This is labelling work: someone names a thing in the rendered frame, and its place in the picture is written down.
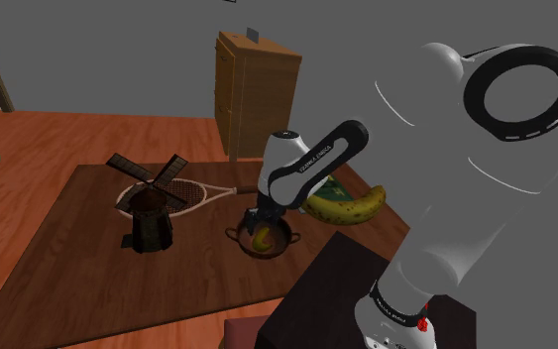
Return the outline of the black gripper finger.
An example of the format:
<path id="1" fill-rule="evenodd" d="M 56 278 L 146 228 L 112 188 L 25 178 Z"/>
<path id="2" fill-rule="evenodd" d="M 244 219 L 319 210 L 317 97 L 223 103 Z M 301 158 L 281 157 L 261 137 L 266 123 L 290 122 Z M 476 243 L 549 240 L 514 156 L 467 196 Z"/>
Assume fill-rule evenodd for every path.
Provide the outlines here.
<path id="1" fill-rule="evenodd" d="M 256 226 L 260 222 L 260 215 L 258 208 L 248 208 L 244 214 L 244 224 L 250 236 L 255 233 Z"/>

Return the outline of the small yellow banana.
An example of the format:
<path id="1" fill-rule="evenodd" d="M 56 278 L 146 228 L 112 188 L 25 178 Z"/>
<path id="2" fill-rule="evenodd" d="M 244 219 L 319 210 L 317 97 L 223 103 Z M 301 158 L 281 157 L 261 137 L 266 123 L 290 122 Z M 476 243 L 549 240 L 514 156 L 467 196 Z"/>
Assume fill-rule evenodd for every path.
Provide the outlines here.
<path id="1" fill-rule="evenodd" d="M 263 227 L 255 234 L 252 240 L 252 247 L 256 252 L 266 252 L 273 246 L 265 241 L 270 232 L 271 229 L 269 227 Z"/>

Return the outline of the tennis racket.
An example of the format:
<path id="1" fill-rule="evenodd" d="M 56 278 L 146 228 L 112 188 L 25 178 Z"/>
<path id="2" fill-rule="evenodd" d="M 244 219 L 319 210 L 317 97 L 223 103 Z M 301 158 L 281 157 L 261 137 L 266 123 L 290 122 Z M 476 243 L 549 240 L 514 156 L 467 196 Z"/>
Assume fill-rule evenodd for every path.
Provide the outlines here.
<path id="1" fill-rule="evenodd" d="M 142 189 L 152 188 L 167 194 L 167 213 L 170 218 L 181 216 L 222 197 L 257 193 L 256 185 L 223 187 L 202 183 L 185 178 L 172 179 L 168 184 L 152 185 L 152 180 L 137 182 L 123 190 L 116 200 L 116 208 L 127 218 L 132 217 L 131 209 L 126 208 L 124 199 L 132 198 Z"/>

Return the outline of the green book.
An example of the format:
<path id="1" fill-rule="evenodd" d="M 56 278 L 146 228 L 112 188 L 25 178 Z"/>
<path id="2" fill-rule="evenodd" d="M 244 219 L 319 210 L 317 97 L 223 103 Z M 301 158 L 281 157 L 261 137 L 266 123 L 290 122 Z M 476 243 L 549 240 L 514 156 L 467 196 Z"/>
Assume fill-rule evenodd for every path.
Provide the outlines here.
<path id="1" fill-rule="evenodd" d="M 315 192 L 315 195 L 331 201 L 351 201 L 353 196 L 343 184 L 333 175 Z"/>

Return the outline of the large spotted yellow banana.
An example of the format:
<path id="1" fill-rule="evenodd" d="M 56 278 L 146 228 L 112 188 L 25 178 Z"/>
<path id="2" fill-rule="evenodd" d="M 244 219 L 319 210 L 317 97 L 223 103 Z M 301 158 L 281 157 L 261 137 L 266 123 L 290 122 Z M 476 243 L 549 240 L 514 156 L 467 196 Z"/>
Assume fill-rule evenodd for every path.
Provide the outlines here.
<path id="1" fill-rule="evenodd" d="M 358 225 L 374 218 L 386 202 L 382 185 L 372 187 L 366 194 L 350 201 L 336 201 L 311 195 L 301 208 L 313 218 L 332 225 Z"/>

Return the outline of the dark windmill model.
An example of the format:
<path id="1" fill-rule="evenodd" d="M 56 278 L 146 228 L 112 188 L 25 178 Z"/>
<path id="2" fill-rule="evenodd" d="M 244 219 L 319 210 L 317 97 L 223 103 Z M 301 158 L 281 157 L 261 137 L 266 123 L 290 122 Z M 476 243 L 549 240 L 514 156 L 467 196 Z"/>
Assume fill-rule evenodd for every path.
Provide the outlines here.
<path id="1" fill-rule="evenodd" d="M 120 199 L 115 208 L 132 216 L 132 232 L 122 238 L 122 248 L 132 248 L 139 254 L 166 250 L 172 245 L 172 225 L 167 207 L 180 209 L 186 201 L 162 189 L 187 165 L 187 161 L 174 154 L 158 175 L 115 153 L 107 166 L 137 179 Z"/>

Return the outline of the dark robot stand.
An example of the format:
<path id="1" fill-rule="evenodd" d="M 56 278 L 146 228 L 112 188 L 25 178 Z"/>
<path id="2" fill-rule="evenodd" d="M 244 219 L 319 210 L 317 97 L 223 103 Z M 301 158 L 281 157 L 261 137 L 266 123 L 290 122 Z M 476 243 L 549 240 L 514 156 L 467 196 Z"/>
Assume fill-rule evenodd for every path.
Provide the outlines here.
<path id="1" fill-rule="evenodd" d="M 260 328 L 254 349 L 368 349 L 354 307 L 388 264 L 335 232 Z"/>

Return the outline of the reddish brown chair seat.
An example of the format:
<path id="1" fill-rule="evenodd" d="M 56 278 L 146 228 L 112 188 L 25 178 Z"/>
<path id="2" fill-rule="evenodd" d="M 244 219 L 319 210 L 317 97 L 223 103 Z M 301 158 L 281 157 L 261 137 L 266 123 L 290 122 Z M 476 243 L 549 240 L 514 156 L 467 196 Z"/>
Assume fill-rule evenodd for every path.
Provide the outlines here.
<path id="1" fill-rule="evenodd" d="M 264 315 L 225 319 L 218 349 L 254 349 L 258 332 L 268 318 Z"/>

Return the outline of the wooden cabinet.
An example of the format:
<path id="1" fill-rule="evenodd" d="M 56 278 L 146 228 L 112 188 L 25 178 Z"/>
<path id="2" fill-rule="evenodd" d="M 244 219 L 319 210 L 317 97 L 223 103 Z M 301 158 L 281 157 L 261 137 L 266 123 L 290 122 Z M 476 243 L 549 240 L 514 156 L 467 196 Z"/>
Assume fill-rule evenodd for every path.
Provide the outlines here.
<path id="1" fill-rule="evenodd" d="M 214 118 L 231 162 L 260 158 L 270 134 L 287 128 L 301 62 L 269 39 L 218 34 Z"/>

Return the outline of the dark two-handled bowl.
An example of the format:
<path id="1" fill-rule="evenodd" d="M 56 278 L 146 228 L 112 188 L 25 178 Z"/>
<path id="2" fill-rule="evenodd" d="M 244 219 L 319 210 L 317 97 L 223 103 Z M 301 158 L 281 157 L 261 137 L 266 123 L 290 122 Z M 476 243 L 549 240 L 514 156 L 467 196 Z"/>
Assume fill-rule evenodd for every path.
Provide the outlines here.
<path id="1" fill-rule="evenodd" d="M 271 229 L 265 241 L 271 243 L 273 246 L 268 251 L 260 253 L 253 249 L 252 240 L 255 234 L 263 227 L 269 227 Z M 301 239 L 301 234 L 294 232 L 283 218 L 281 218 L 277 224 L 260 221 L 256 226 L 253 236 L 248 234 L 244 221 L 241 221 L 236 228 L 226 228 L 225 234 L 229 239 L 237 242 L 245 254 L 252 258 L 265 260 L 281 255 L 291 244 Z"/>

